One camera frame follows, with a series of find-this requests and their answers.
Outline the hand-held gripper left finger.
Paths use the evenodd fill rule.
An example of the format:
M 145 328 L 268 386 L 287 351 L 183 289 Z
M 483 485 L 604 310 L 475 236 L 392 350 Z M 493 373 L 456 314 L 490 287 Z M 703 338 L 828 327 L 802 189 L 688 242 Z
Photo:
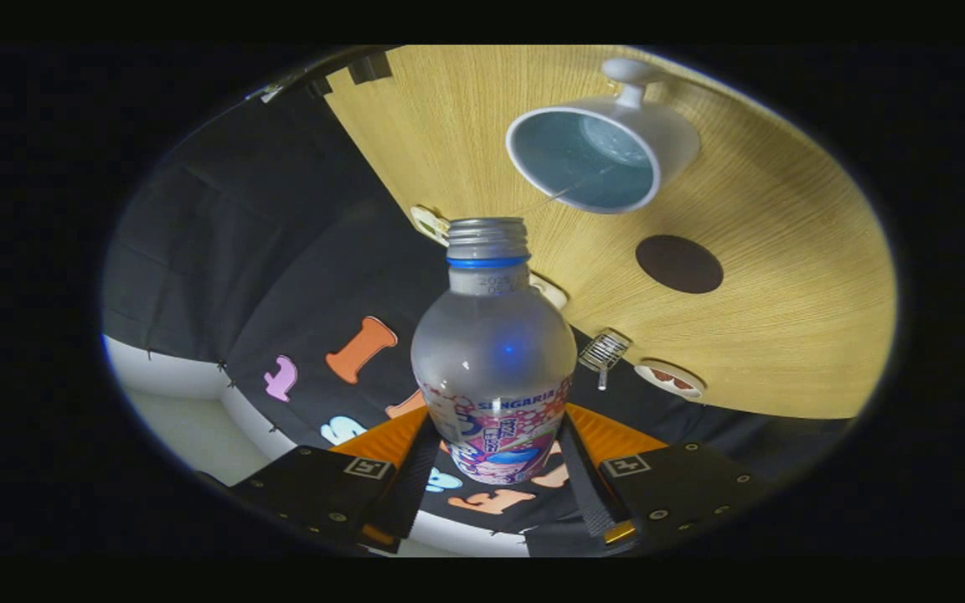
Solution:
M 231 493 L 339 554 L 395 553 L 410 537 L 440 441 L 418 408 L 333 449 L 296 446 Z

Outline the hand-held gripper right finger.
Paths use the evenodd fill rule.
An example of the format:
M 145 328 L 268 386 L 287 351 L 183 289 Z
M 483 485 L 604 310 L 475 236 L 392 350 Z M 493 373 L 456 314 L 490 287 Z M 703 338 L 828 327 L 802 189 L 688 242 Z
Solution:
M 559 442 L 591 554 L 670 552 L 777 489 L 704 444 L 668 444 L 579 405 L 565 408 Z

